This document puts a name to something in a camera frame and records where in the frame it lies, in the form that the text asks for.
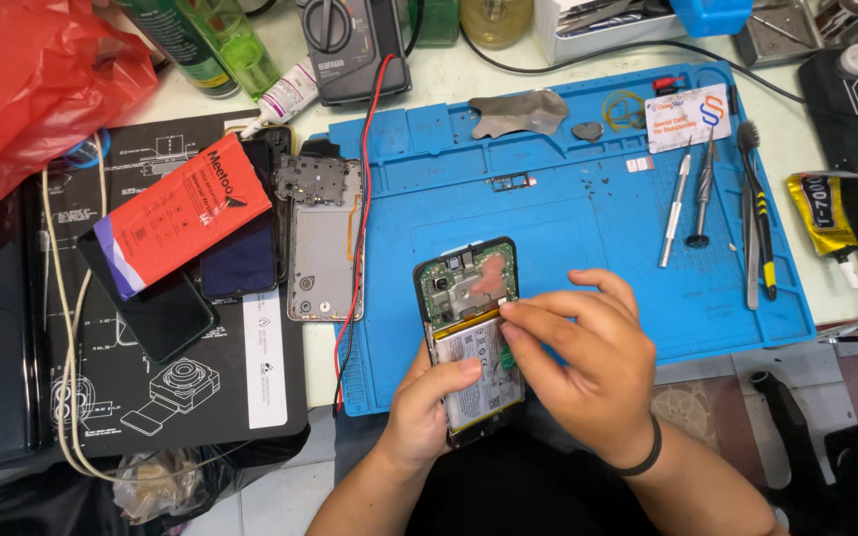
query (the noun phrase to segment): black brush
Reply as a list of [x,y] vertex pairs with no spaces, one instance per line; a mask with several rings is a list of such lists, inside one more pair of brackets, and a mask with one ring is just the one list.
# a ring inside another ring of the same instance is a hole
[[753,194],[756,204],[757,239],[760,240],[760,262],[764,266],[764,284],[767,288],[767,298],[770,301],[777,298],[777,276],[773,264],[773,248],[770,245],[770,219],[767,214],[767,195],[764,187],[760,184],[753,166],[750,164],[750,152],[760,147],[760,133],[753,121],[744,121],[737,127],[737,149],[744,160],[744,174],[750,183],[753,192],[743,192],[744,195]]
[[760,147],[760,133],[757,132],[756,123],[744,121],[737,127],[737,148],[746,157],[750,151],[758,147]]

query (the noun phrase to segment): finger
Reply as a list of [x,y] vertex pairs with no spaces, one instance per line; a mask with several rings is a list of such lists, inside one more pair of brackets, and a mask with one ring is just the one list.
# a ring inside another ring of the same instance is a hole
[[612,343],[631,343],[638,338],[638,326],[629,322],[617,308],[604,300],[579,292],[546,292],[527,302],[542,307],[575,323]]
[[501,334],[512,349],[518,370],[543,402],[562,393],[566,374],[536,338],[512,323],[503,323]]
[[501,315],[508,322],[551,346],[584,374],[599,374],[606,368],[603,358],[617,355],[614,347],[598,334],[530,302],[504,303],[501,306]]
[[623,303],[631,314],[637,318],[638,302],[634,298],[634,290],[627,281],[620,278],[614,272],[608,272],[601,268],[591,270],[571,270],[568,272],[568,280],[581,286],[598,287],[604,294],[616,298]]
[[483,374],[479,358],[440,363],[425,372],[406,389],[407,403],[418,411],[429,411],[438,401],[473,384]]
[[604,294],[603,292],[598,292],[596,290],[577,290],[575,292],[590,296],[595,299],[601,299],[604,303],[607,303],[608,305],[617,309],[618,312],[626,318],[627,322],[632,323],[638,327],[641,326],[641,323],[638,321],[638,318],[635,317],[634,314],[630,310],[628,310],[628,308],[617,298]]
[[423,339],[420,342],[420,349],[417,350],[413,363],[409,365],[409,371],[406,372],[406,375],[402,378],[402,382],[399,382],[399,386],[396,388],[397,392],[418,380],[431,366],[432,361],[429,360],[429,350],[426,348],[425,339]]

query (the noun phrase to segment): red wire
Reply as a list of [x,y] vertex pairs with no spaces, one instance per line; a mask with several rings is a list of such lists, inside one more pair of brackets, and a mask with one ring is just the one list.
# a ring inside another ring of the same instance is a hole
[[[340,380],[340,341],[343,339],[343,332],[346,331],[346,327],[350,325],[353,321],[353,316],[356,313],[356,303],[357,297],[359,295],[359,278],[362,274],[359,271],[359,251],[360,251],[360,242],[364,240],[366,237],[366,220],[369,218],[369,207],[370,207],[370,198],[373,194],[372,188],[372,180],[370,178],[369,171],[369,151],[366,147],[366,141],[369,138],[369,127],[370,123],[373,122],[373,116],[375,115],[375,105],[379,102],[379,91],[382,89],[382,76],[386,71],[386,65],[389,64],[389,60],[396,57],[395,55],[386,55],[386,57],[382,60],[382,65],[379,66],[379,76],[376,78],[375,82],[375,94],[373,95],[373,104],[370,105],[369,114],[367,115],[366,123],[363,124],[363,132],[362,132],[362,146],[363,146],[363,154],[362,156],[362,164],[363,164],[363,173],[366,177],[366,199],[364,201],[364,209],[363,209],[363,218],[359,225],[362,226],[362,235],[359,236],[359,241],[357,242],[357,250],[353,255],[354,258],[354,269],[357,274],[356,280],[353,281],[353,301],[350,302],[350,311],[351,313],[346,316],[346,320],[343,321],[343,327],[340,328],[340,335],[337,335],[337,343],[333,347],[333,368],[337,372],[337,381]],[[340,391],[340,396],[337,399],[337,411],[340,411],[343,403],[343,393]]]

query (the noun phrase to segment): white cable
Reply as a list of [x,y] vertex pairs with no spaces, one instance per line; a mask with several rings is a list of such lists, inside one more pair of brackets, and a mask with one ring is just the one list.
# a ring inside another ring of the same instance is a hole
[[[104,217],[108,213],[108,192],[105,184],[105,159],[101,153],[101,140],[98,137],[98,134],[95,133],[93,135],[95,146],[98,148],[98,181],[101,185],[101,216]],[[68,461],[69,465],[71,465],[76,471],[88,476],[94,476],[100,478],[102,480],[114,481],[120,483],[131,483],[135,481],[160,481],[167,480],[177,475],[182,475],[185,473],[190,473],[196,471],[197,469],[206,466],[210,462],[223,458],[228,454],[232,453],[234,450],[241,448],[245,445],[250,444],[248,441],[241,445],[237,445],[236,447],[228,450],[227,452],[209,458],[203,462],[198,464],[194,464],[187,468],[181,469],[179,471],[174,471],[173,473],[169,473],[166,475],[162,475],[159,477],[146,478],[146,479],[119,479],[116,477],[112,477],[106,475],[105,473],[99,471],[94,466],[92,466],[88,459],[85,457],[85,454],[81,451],[81,445],[78,442],[78,403],[77,397],[70,398],[71,403],[69,406],[71,407],[71,446],[74,449],[75,455],[78,456],[78,461],[80,461],[80,465],[75,460],[75,456],[72,456],[72,453],[69,451],[68,440],[65,438],[65,396],[69,394],[69,384],[71,384],[71,392],[76,393],[78,389],[78,381],[77,376],[78,373],[75,370],[76,368],[76,359],[74,355],[74,334],[77,333],[78,329],[78,321],[81,319],[81,310],[82,306],[85,302],[85,292],[88,290],[88,285],[91,281],[91,271],[87,271],[85,273],[85,278],[82,280],[81,289],[78,291],[78,300],[75,303],[75,318],[74,324],[72,324],[72,315],[69,310],[68,297],[65,294],[65,278],[62,276],[62,265],[61,262],[58,261],[58,245],[55,242],[55,229],[52,223],[52,202],[49,200],[49,167],[45,166],[45,169],[42,170],[42,202],[45,207],[45,222],[49,227],[49,240],[52,245],[52,257],[54,259],[55,264],[55,278],[58,280],[58,296],[62,304],[62,314],[65,317],[65,329],[68,332],[69,338],[69,349],[65,354],[65,371],[62,374],[62,385],[58,391],[58,444],[62,447],[62,453],[65,454],[65,460]]]

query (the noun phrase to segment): yellow liquid bottle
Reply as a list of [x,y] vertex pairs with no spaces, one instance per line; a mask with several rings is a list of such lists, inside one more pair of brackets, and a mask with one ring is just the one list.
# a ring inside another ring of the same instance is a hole
[[501,49],[528,30],[533,7],[533,0],[461,0],[459,20],[474,43]]

